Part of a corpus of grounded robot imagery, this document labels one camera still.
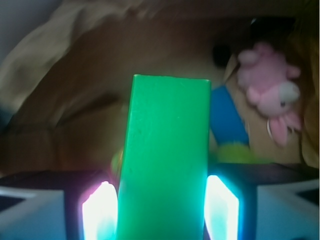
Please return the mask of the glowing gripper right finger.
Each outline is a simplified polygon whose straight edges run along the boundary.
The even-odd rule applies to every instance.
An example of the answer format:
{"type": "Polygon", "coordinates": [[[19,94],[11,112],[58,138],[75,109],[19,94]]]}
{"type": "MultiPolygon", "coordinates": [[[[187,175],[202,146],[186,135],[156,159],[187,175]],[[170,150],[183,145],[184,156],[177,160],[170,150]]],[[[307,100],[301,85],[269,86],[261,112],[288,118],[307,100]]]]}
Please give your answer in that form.
{"type": "Polygon", "coordinates": [[[204,222],[209,240],[254,240],[257,227],[257,191],[234,177],[212,173],[207,177],[204,222]]]}

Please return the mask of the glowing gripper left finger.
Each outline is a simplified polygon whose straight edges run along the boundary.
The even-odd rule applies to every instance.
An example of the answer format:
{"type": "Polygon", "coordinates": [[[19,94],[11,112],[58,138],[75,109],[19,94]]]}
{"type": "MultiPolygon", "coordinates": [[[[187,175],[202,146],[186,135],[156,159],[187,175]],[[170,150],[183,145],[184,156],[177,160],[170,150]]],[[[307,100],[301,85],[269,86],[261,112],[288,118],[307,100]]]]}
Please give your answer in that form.
{"type": "Polygon", "coordinates": [[[114,240],[118,224],[115,186],[103,176],[82,175],[65,190],[68,240],[114,240]]]}

